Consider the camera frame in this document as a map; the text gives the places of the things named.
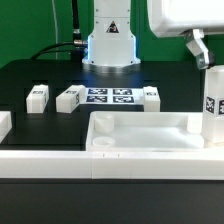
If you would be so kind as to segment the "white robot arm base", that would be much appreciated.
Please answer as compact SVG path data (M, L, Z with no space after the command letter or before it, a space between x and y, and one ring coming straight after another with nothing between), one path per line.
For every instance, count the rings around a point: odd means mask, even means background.
M84 69L122 73L139 66L130 15L131 0L94 0L94 27L82 59Z

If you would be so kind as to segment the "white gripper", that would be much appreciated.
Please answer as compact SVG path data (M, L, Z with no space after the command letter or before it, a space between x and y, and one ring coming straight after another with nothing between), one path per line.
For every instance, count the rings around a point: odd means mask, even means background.
M159 38L185 33L199 70L209 67L206 35L224 34L224 0L147 0L149 27Z

